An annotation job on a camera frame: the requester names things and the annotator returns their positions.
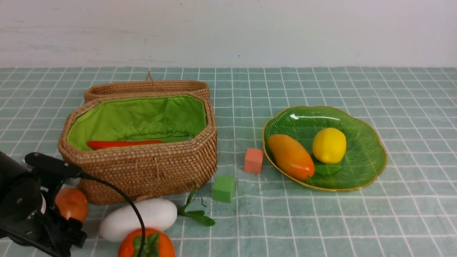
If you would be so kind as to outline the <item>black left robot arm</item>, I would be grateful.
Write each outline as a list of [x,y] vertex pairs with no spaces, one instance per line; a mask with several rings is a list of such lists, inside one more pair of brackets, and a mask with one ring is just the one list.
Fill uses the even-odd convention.
[[70,257],[87,234],[76,218],[65,218],[55,198],[68,178],[82,170],[63,160],[32,152],[20,164],[1,153],[0,230],[16,244],[35,247],[52,257]]

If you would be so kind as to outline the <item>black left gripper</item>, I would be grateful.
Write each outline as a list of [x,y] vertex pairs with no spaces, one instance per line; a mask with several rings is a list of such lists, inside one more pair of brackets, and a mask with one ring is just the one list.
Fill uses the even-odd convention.
[[82,248],[87,234],[76,218],[65,219],[55,204],[63,183],[46,186],[20,179],[1,189],[1,234],[21,246],[52,257],[70,257],[71,246]]

